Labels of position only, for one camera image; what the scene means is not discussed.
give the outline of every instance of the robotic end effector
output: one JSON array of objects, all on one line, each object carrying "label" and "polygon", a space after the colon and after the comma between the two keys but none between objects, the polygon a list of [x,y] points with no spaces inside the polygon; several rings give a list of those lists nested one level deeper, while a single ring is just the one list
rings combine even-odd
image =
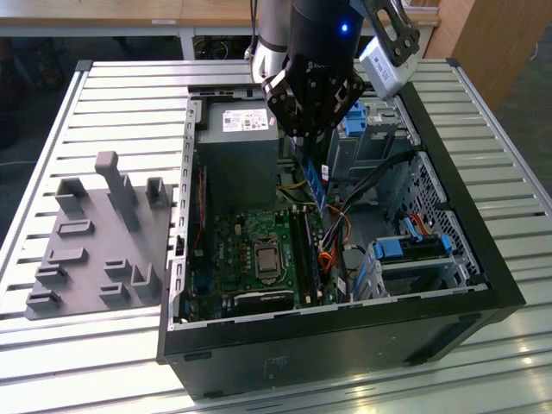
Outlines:
[{"label": "robotic end effector", "polygon": [[[376,37],[361,55],[361,63],[378,96],[392,97],[414,73],[419,32],[402,5],[395,8],[390,2],[292,0],[291,9],[280,11],[290,13],[284,69],[266,73],[262,89],[285,132],[304,142],[303,153],[310,152],[309,141],[343,119],[365,89],[354,70],[364,18],[372,23]],[[380,21],[381,10],[389,16],[390,32]],[[261,13],[261,40],[263,20]],[[289,105],[288,91],[295,108]]]}]

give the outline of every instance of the blue latch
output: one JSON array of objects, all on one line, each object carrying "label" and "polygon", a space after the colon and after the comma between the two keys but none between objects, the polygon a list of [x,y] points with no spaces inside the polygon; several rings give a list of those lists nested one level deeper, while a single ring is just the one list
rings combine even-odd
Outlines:
[{"label": "blue latch", "polygon": [[403,257],[405,255],[398,239],[385,239],[378,243],[383,249],[384,257]]},{"label": "blue latch", "polygon": [[405,219],[406,227],[408,228],[408,231],[411,232],[412,237],[414,237],[417,241],[421,242],[423,240],[423,237],[414,229],[414,226],[412,225],[411,219],[406,218]]},{"label": "blue latch", "polygon": [[383,257],[383,248],[381,248],[381,243],[379,241],[374,243],[373,252],[376,254],[376,259],[379,260]]},{"label": "blue latch", "polygon": [[362,136],[368,125],[366,110],[361,101],[356,101],[343,117],[343,127],[347,136]]},{"label": "blue latch", "polygon": [[442,246],[445,248],[445,252],[447,252],[447,254],[451,254],[452,253],[452,242],[450,241],[450,237],[448,237],[447,235],[442,235],[441,236],[441,243],[442,243]]}]

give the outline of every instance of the aluminum workbench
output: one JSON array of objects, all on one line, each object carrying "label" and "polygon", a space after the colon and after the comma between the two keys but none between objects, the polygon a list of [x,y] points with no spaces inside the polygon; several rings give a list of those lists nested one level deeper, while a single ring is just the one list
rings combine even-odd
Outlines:
[{"label": "aluminum workbench", "polygon": [[0,251],[0,412],[552,409],[552,202],[462,69],[444,60],[423,61],[414,85],[527,306],[441,361],[197,404],[172,369],[154,360],[159,307],[23,317],[59,208],[53,192],[60,178],[104,186],[94,159],[114,150],[134,185],[151,176],[177,185],[186,85],[198,77],[248,83],[248,73],[241,61],[97,62],[75,72]]}]

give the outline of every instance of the white label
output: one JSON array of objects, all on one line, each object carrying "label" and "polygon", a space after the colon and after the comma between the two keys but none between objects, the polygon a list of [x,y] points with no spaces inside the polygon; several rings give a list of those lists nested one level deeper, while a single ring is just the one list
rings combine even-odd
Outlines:
[{"label": "white label", "polygon": [[153,19],[152,24],[176,24],[176,20]]},{"label": "white label", "polygon": [[325,164],[322,164],[322,180],[324,181],[329,180],[329,168]]},{"label": "white label", "polygon": [[262,131],[268,129],[267,110],[226,110],[223,131]]},{"label": "white label", "polygon": [[342,278],[337,278],[337,289],[339,289],[340,291],[342,291],[343,294],[345,294],[345,282],[343,281]]},{"label": "white label", "polygon": [[383,119],[379,115],[368,117],[368,123],[376,123],[376,122],[382,122],[382,121]]}]

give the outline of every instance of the cpu socket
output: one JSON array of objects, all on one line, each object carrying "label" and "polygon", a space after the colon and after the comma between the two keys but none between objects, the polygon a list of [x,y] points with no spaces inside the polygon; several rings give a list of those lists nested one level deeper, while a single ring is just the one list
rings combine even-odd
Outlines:
[{"label": "cpu socket", "polygon": [[274,284],[282,274],[278,237],[254,241],[255,277],[265,285]]}]

